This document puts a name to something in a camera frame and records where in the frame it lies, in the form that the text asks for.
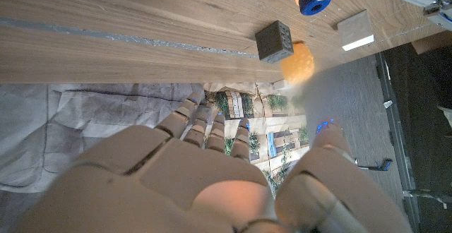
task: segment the gray fabric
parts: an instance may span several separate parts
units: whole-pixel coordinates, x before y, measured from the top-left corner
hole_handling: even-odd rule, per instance
[[[154,127],[199,84],[0,85],[0,189],[44,191],[71,161],[127,126]]]
[[[12,232],[23,213],[30,209],[42,194],[0,191],[0,233]]]

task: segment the wooden table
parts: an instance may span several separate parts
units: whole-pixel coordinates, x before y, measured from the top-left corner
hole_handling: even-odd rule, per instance
[[[0,83],[273,82],[256,58],[68,34],[99,31],[257,54],[254,34],[280,20],[316,71],[441,32],[401,0],[333,0],[302,16],[294,0],[0,0]],[[335,24],[368,10],[375,42],[345,52]],[[5,25],[27,20],[28,26]],[[47,25],[51,29],[43,30]]]

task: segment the floor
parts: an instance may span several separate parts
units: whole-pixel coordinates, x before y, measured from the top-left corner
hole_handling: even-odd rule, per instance
[[[375,56],[320,72],[303,91],[310,143],[317,125],[333,117],[342,125],[352,154],[360,165],[374,166],[375,161],[393,159],[387,172],[367,173],[403,210],[402,186],[389,137]]]
[[[411,44],[383,54],[400,109],[406,149],[417,189],[452,193],[452,131],[436,106],[452,95],[452,47],[417,55]],[[434,76],[442,78],[438,84]],[[418,198],[421,232],[452,232],[452,210],[429,198]]]

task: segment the robot finger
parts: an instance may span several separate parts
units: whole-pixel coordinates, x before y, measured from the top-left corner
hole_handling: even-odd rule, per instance
[[[234,145],[232,146],[231,156],[242,158],[249,162],[249,121],[241,119],[237,134],[235,135]]]
[[[186,134],[184,141],[192,143],[199,148],[203,147],[204,144],[204,133],[206,132],[208,115],[203,112],[197,119],[193,122],[193,126]]]
[[[206,149],[225,152],[225,117],[218,113],[212,124],[212,131],[207,140]]]
[[[198,108],[201,95],[193,92],[186,98],[181,106],[175,112],[172,112],[167,118],[163,119],[156,128],[167,132],[174,138],[180,138],[188,124],[191,115]]]

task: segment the small dark cube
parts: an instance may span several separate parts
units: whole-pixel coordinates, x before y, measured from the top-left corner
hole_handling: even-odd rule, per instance
[[[294,54],[290,30],[280,21],[256,33],[256,43],[259,59],[269,64]]]

